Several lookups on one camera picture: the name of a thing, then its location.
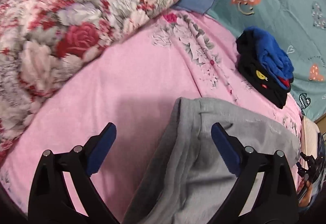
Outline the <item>grey sweatpants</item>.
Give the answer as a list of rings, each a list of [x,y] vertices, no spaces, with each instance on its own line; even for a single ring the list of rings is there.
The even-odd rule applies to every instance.
[[[300,141],[282,124],[213,98],[178,98],[124,223],[207,223],[235,184],[212,137],[220,123],[245,146],[298,161]]]

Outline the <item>cream quilted cushion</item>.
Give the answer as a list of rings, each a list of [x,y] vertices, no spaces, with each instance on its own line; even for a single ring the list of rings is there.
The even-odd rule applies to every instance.
[[[306,116],[302,120],[301,152],[306,156],[318,157],[318,134],[320,133],[316,123]]]

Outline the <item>folded black and blue clothes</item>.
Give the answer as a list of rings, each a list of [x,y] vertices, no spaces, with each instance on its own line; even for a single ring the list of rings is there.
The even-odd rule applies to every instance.
[[[246,28],[236,39],[237,70],[266,99],[282,109],[291,91],[294,67],[268,31]]]

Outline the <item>pink floral blanket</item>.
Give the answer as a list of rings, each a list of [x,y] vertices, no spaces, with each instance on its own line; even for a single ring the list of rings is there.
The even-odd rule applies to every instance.
[[[272,141],[300,150],[301,112],[279,109],[237,72],[233,35],[216,21],[170,11],[104,51],[40,108],[1,167],[1,184],[22,212],[41,154],[83,145],[107,123],[117,138],[92,181],[118,220],[143,178],[179,97],[219,98],[262,114],[286,132]]]

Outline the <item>teal heart-print bedsheet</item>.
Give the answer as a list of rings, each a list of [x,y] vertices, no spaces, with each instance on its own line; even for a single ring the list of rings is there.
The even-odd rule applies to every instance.
[[[325,0],[214,0],[208,15],[235,36],[272,34],[294,67],[293,98],[309,119],[325,114]]]

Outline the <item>red rose floral quilt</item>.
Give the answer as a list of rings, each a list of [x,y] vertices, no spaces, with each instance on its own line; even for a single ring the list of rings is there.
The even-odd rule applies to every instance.
[[[1,158],[43,102],[178,0],[1,0]]]

